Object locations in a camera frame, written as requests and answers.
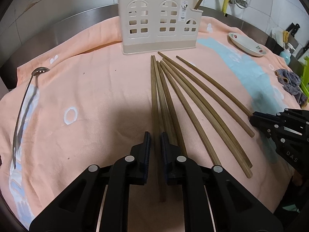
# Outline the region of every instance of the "pink cloth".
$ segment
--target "pink cloth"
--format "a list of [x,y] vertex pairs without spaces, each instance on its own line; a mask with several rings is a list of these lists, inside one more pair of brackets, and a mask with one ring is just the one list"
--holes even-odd
[[[211,24],[213,33],[207,31]],[[228,38],[229,32],[243,34],[214,18],[203,17],[199,38],[212,37],[239,55],[246,55]],[[152,133],[150,56],[157,53],[123,55],[119,18],[96,24],[54,49],[18,68],[18,86],[0,101],[0,187],[4,198],[18,216],[8,187],[12,162],[12,141],[21,100],[33,69],[51,70],[38,76],[39,99],[22,140],[22,186],[30,209],[37,216],[87,166],[113,164],[141,143],[145,131]],[[164,52],[187,68],[216,92],[249,125],[247,116],[217,88],[175,58],[193,63],[214,78],[248,108],[252,98],[220,56],[201,44],[195,49]],[[273,70],[289,69],[284,60],[267,50],[261,58],[251,57],[269,75],[271,84],[284,96],[282,102],[299,108],[293,96],[283,90]],[[180,121],[188,156],[199,165],[212,162],[186,111],[169,85]],[[185,94],[200,120],[223,167],[272,212],[285,193],[293,174],[279,158],[266,159],[259,132],[250,138],[234,119],[203,90],[203,96],[231,129],[253,164],[247,179],[237,161],[198,107]],[[154,154],[151,152],[146,186],[132,186],[129,198],[129,231],[184,231],[183,203],[175,188],[168,187],[167,201],[158,202]]]

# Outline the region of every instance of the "white heart pattern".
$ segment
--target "white heart pattern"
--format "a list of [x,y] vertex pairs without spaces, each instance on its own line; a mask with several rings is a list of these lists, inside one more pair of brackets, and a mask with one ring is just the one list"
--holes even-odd
[[57,58],[58,58],[58,55],[56,55],[54,58],[51,58],[50,61],[49,61],[50,64],[52,64]]

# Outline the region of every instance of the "white sticker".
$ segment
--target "white sticker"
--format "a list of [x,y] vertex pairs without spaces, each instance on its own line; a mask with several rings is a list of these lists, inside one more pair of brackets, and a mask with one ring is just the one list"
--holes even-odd
[[180,22],[186,21],[187,8],[188,8],[188,2],[187,1],[180,1],[178,21],[180,21]]

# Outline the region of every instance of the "window-shaped cutout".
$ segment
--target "window-shaped cutout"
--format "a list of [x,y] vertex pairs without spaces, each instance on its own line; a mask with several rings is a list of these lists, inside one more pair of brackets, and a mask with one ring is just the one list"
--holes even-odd
[[129,11],[129,17],[135,17],[136,11]]

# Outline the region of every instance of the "soap dispenser bottle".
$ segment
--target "soap dispenser bottle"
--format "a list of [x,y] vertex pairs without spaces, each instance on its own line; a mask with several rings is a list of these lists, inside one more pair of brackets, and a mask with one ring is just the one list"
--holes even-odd
[[295,49],[293,45],[291,45],[290,43],[287,43],[287,45],[288,45],[288,48],[280,53],[280,57],[284,58],[284,61],[286,62],[286,64],[289,65],[291,62],[291,55],[292,55],[290,50],[292,49],[294,53]]

